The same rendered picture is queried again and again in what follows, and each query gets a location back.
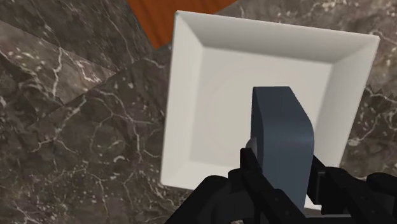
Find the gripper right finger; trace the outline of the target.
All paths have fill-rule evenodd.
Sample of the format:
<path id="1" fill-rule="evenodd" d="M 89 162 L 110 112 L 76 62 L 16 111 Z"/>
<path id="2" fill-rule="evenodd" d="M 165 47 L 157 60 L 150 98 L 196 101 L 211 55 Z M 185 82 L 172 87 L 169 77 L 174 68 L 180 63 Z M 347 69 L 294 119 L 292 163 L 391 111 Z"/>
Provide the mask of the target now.
<path id="1" fill-rule="evenodd" d="M 307 195 L 322 206 L 313 224 L 397 224 L 397 177 L 375 172 L 363 181 L 313 157 Z"/>

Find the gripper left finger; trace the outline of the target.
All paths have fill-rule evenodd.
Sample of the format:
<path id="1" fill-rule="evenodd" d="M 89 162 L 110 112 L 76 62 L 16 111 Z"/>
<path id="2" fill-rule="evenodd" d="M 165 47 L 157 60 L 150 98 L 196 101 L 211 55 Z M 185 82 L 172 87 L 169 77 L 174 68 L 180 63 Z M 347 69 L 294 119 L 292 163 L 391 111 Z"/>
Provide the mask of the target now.
<path id="1" fill-rule="evenodd" d="M 305 215 L 261 173 L 250 148 L 240 150 L 240 167 L 228 177 L 206 177 L 165 224 L 305 224 Z"/>

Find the blue-grey rounded block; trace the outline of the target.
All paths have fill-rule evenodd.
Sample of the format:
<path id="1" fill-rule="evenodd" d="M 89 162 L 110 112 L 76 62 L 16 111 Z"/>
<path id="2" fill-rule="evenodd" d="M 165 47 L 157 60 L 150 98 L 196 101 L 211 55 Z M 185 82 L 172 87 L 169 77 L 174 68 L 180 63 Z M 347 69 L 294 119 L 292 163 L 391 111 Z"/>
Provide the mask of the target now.
<path id="1" fill-rule="evenodd" d="M 309 117 L 289 87 L 254 87 L 251 144 L 263 175 L 304 210 L 314 155 Z"/>

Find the white square plate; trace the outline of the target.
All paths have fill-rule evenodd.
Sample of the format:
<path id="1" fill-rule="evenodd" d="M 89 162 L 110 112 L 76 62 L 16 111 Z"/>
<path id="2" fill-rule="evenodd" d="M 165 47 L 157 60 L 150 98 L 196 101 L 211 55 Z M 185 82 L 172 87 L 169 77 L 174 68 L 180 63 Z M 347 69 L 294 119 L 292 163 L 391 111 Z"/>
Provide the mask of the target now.
<path id="1" fill-rule="evenodd" d="M 254 87 L 288 86 L 314 128 L 315 156 L 338 166 L 378 36 L 177 11 L 163 185 L 192 190 L 239 166 Z"/>

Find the orange wooden furniture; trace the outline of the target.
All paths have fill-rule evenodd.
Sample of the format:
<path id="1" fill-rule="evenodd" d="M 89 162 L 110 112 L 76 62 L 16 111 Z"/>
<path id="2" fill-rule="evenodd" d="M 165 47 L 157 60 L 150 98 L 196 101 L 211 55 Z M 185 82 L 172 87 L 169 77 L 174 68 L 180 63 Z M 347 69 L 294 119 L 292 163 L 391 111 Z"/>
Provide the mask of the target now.
<path id="1" fill-rule="evenodd" d="M 154 49 L 172 39 L 177 10 L 213 14 L 236 0 L 126 0 Z"/>

